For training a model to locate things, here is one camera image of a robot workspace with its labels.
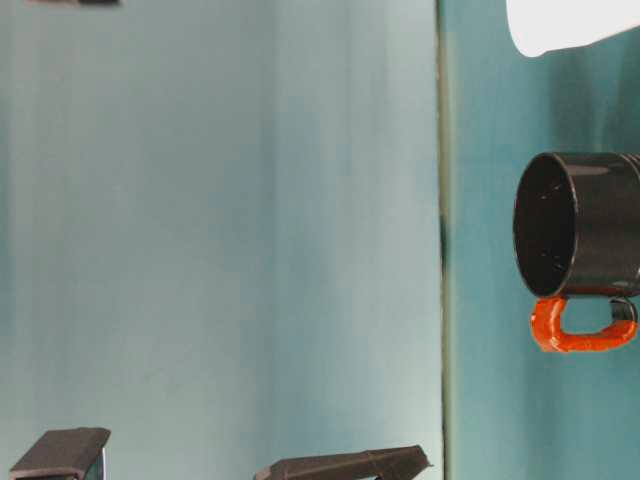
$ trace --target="black object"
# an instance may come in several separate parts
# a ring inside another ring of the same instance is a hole
[[[103,449],[110,434],[104,428],[50,430],[16,463],[9,478],[72,477],[84,480],[96,463],[104,471]]]
[[[120,0],[30,0],[37,3],[74,4],[97,7],[111,7],[120,5]]]
[[[627,297],[640,293],[639,155],[536,156],[518,187],[513,234],[520,273],[536,296],[611,298],[611,327],[572,337],[555,323],[564,306],[539,301],[532,326],[538,342],[548,343],[543,349],[569,351],[556,348],[566,342],[602,351],[635,336],[637,312]]]
[[[419,446],[280,460],[255,480],[411,480],[431,466]]]

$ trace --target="mug handle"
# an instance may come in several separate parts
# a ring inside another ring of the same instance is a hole
[[[543,352],[604,352],[629,343],[638,331],[638,312],[626,298],[612,298],[613,322],[597,333],[571,334],[562,330],[564,297],[541,298],[531,315],[531,333]]]

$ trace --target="white light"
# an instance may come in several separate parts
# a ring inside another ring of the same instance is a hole
[[[537,57],[640,26],[640,1],[507,0],[507,17],[518,50]]]

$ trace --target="dark gray object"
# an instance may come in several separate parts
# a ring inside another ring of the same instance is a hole
[[[431,466],[419,446],[280,460],[255,480],[411,480]]]
[[[16,463],[9,472],[9,478],[71,477],[84,480],[96,462],[102,465],[103,449],[110,434],[104,428],[50,430]]]

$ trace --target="teal wall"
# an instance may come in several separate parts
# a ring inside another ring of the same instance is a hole
[[[534,154],[640,151],[640,31],[527,59],[509,36],[504,0],[445,1],[441,13],[449,478],[635,477],[638,343],[540,352],[511,216]],[[608,306],[573,302],[566,317],[567,329],[595,330],[608,323]]]
[[[0,5],[0,470],[421,443],[442,473],[430,2]]]
[[[97,424],[114,479],[250,478],[271,460],[266,4],[4,3],[1,470]]]
[[[420,443],[441,478],[434,5],[276,5],[274,453]]]

